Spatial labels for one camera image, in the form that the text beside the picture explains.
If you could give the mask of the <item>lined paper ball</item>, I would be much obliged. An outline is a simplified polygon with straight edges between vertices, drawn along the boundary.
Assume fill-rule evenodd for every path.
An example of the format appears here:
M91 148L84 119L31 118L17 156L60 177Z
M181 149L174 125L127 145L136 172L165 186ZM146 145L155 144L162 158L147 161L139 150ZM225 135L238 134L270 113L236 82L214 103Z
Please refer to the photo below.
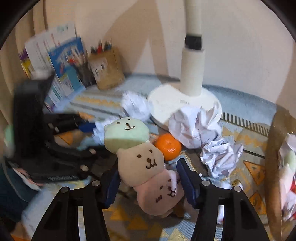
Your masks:
M147 121L150 118L152 104L141 94L126 91L122 94L121 107L126 116Z

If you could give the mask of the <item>white paper ball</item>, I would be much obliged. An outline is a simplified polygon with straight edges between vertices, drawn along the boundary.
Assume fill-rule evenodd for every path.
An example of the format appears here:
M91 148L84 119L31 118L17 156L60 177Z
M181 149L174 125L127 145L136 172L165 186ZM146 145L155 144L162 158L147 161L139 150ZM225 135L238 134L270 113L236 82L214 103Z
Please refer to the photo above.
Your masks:
M100 120L95 122L95 128L93 129L92 136L96 144L104 145L104 128L116 120L119 120L119 117L110 116L105 120Z

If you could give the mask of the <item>three-bear plush toy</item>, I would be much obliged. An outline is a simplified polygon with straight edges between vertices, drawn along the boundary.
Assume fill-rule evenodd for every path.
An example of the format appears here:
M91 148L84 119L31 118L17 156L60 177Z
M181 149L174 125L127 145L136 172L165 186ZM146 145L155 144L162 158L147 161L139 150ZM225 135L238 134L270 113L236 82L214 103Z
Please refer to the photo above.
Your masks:
M184 190L179 174L166 168L163 153L149 137L147 125L136 118L120 118L104 127L104 145L117 155L121 181L135 190L143 212L166 217Z

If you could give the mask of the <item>tan paper pen holder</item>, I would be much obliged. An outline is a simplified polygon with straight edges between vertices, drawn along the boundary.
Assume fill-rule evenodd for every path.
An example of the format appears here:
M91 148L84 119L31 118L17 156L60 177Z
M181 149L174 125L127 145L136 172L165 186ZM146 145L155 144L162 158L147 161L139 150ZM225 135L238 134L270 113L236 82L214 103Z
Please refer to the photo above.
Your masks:
M125 75L117 47L91 54L88 61L99 90L109 90L124 82Z

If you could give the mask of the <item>black mesh pen holder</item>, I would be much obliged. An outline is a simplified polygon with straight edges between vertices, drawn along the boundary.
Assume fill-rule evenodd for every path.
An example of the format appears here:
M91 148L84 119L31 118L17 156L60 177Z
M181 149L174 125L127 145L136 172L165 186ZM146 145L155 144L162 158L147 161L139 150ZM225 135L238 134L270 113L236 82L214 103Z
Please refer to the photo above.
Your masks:
M96 85L96 80L94 78L92 70L89 67L88 62L75 64L74 68L76 70L78 78L86 88L92 85Z

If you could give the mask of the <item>gold ribbed bowl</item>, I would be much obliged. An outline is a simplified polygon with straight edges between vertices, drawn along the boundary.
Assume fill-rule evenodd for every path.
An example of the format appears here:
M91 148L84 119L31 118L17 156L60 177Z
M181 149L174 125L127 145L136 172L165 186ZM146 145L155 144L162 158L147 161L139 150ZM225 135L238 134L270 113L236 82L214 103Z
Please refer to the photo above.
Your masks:
M275 240L283 240L280 204L278 151L287 133L295 132L295 118L284 108L279 108L269 130L265 154L265 201L268 224Z

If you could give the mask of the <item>orange tangerine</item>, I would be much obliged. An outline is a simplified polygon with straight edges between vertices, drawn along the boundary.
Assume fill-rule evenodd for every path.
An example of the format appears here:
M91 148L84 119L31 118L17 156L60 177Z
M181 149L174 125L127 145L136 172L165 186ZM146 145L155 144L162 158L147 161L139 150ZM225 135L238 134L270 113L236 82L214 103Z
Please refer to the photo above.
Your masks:
M159 136L154 141L154 146L163 153L165 161L171 161L177 158L182 150L181 143L170 133L165 133Z

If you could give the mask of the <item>row of upright books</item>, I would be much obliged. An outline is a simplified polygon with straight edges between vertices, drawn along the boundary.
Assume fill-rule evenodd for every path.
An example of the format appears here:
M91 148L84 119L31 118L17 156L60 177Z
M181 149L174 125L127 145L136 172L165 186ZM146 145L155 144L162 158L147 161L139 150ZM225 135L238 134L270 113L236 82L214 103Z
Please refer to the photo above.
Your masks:
M74 22L31 37L25 42L24 53L29 57L33 78L46 70L56 73L45 97L45 106L49 111L82 87L75 65L81 63L84 48L81 37L76 34Z

